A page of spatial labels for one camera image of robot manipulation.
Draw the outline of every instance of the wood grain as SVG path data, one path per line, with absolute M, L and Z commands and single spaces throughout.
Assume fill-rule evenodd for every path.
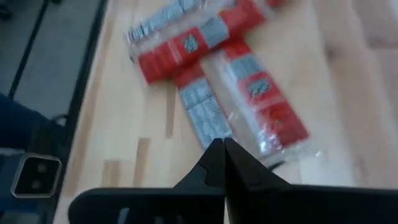
M 131 24 L 166 2 L 109 0 L 54 223 L 66 223 L 68 204 L 84 190 L 172 187 L 203 154 L 175 87 L 147 86 L 123 40 Z M 312 156 L 278 175 L 300 184 L 398 188 L 391 109 L 398 103 L 386 95 L 392 87 L 382 82 L 350 0 L 292 1 L 246 40 L 311 134 Z

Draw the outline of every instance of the clear plastic wrapper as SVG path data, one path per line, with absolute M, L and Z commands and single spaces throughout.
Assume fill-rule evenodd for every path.
M 236 138 L 271 166 L 310 147 L 301 120 L 243 40 L 201 59 L 175 82 L 198 138 L 207 138 L 200 141 L 204 148 L 214 138 Z M 201 110 L 192 113 L 196 105 Z
M 230 38 L 273 16 L 278 0 L 179 0 L 133 27 L 130 55 L 148 83 L 171 78 Z

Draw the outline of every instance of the plastic bag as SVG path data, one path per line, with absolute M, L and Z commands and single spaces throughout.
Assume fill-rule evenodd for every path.
M 270 5 L 266 0 L 179 0 L 129 31 L 131 58 L 148 83 L 171 78 L 180 67 L 272 17 Z
M 187 82 L 193 78 L 200 84 Z M 204 148 L 214 138 L 233 137 L 271 166 L 308 147 L 304 125 L 243 40 L 230 42 L 185 69 L 175 82 L 185 108 L 202 104 L 201 111 L 187 112 L 199 139 L 204 135 L 208 139 L 206 144 L 201 141 Z M 207 99 L 215 103 L 206 103 Z

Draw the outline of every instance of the black device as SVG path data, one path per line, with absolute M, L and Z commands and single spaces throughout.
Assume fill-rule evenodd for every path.
M 215 139 L 172 189 L 93 189 L 71 224 L 398 223 L 398 191 L 293 185 L 233 139 Z

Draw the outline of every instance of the light wood surface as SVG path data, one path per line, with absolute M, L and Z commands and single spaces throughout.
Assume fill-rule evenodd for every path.
M 203 154 L 176 87 L 147 86 L 123 35 L 166 0 L 109 0 L 54 223 L 95 187 L 171 187 Z M 247 41 L 320 151 L 276 173 L 292 183 L 398 188 L 397 126 L 349 0 L 301 0 Z

